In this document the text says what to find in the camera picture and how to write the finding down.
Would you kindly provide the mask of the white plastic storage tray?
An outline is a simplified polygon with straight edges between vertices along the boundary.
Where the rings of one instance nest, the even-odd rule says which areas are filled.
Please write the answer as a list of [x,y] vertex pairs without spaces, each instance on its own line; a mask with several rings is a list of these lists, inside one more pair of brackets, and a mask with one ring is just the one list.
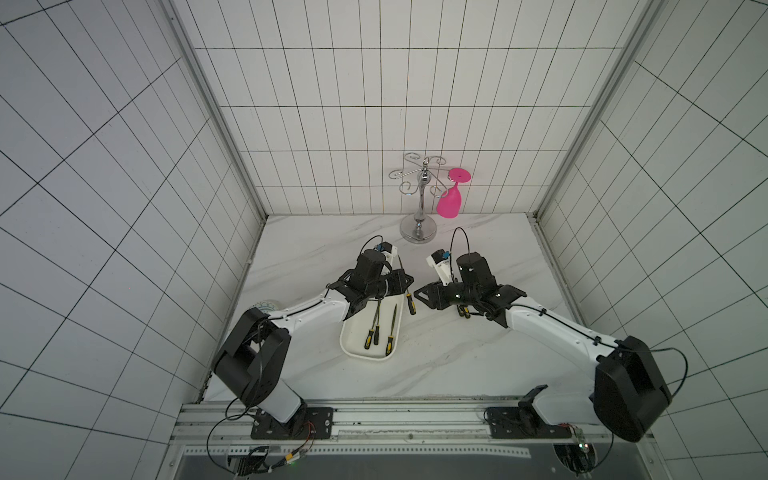
[[396,352],[403,315],[408,313],[405,294],[368,301],[343,322],[339,338],[342,351],[363,360],[388,360]]

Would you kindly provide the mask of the file tool yellow black handle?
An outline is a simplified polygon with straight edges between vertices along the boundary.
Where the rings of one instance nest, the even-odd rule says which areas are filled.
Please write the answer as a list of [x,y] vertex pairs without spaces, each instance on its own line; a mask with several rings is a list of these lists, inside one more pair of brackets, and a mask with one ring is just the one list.
[[373,345],[373,325],[374,325],[373,322],[374,322],[374,316],[373,316],[371,328],[369,329],[368,335],[367,335],[366,340],[365,340],[365,344],[364,344],[364,349],[365,350],[369,350],[371,348],[371,346]]

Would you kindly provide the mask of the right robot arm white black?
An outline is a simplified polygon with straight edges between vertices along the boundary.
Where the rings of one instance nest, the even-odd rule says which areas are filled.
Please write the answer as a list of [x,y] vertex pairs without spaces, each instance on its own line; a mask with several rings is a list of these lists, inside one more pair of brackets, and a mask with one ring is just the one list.
[[601,335],[546,309],[523,290],[498,283],[477,252],[453,259],[439,249],[426,262],[438,279],[415,292],[425,306],[462,307],[527,335],[576,367],[522,397],[518,408],[526,427],[602,425],[622,440],[637,442],[672,403],[675,394],[642,340]]

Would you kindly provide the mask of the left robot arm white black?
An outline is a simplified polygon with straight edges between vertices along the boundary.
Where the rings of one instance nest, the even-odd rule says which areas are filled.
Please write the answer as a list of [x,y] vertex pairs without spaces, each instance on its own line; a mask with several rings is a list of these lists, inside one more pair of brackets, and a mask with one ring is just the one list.
[[312,327],[344,324],[368,304],[404,294],[414,278],[394,266],[397,259],[397,248],[383,241],[359,253],[355,267],[318,297],[274,313],[247,309],[214,355],[213,373],[246,409],[264,412],[272,430],[301,435],[307,404],[281,378],[291,340]]

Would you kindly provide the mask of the pink plastic wine glass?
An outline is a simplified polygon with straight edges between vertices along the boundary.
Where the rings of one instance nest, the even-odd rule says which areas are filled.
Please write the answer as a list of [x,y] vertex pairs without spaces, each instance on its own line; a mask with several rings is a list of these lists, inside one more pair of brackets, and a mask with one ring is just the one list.
[[462,206],[462,195],[459,185],[468,183],[472,176],[469,171],[463,168],[452,168],[448,172],[448,180],[453,185],[445,190],[438,201],[436,212],[439,216],[446,219],[453,219],[458,216]]

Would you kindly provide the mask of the green patterned round plate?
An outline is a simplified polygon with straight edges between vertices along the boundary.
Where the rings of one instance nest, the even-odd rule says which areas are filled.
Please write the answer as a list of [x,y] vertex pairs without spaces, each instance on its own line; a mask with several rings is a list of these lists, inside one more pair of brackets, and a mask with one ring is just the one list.
[[253,304],[253,307],[258,308],[261,312],[267,314],[282,309],[282,305],[276,300],[260,300]]

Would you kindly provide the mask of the chrome glass holder stand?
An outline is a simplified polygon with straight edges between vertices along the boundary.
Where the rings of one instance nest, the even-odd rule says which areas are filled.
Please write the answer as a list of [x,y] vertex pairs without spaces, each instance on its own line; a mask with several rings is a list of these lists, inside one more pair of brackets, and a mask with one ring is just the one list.
[[421,156],[416,152],[406,152],[403,161],[405,165],[390,171],[388,177],[399,182],[399,192],[403,196],[417,199],[417,207],[414,213],[401,221],[400,233],[408,242],[428,243],[437,233],[437,223],[425,206],[425,194],[430,189],[433,196],[439,197],[447,190],[439,178],[439,173],[447,167],[447,161],[441,156]]

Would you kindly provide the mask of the aluminium mounting rail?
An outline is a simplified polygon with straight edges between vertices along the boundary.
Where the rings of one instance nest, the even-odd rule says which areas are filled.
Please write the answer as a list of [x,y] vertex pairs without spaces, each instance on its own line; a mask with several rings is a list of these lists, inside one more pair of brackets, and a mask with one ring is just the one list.
[[310,455],[490,455],[519,459],[553,455],[558,445],[592,453],[653,454],[653,438],[634,444],[597,426],[542,426],[524,431],[514,419],[514,397],[420,400],[337,400],[310,404],[303,430],[289,435],[266,413],[204,402],[181,409],[171,444],[184,453],[232,458],[257,449],[284,456]]

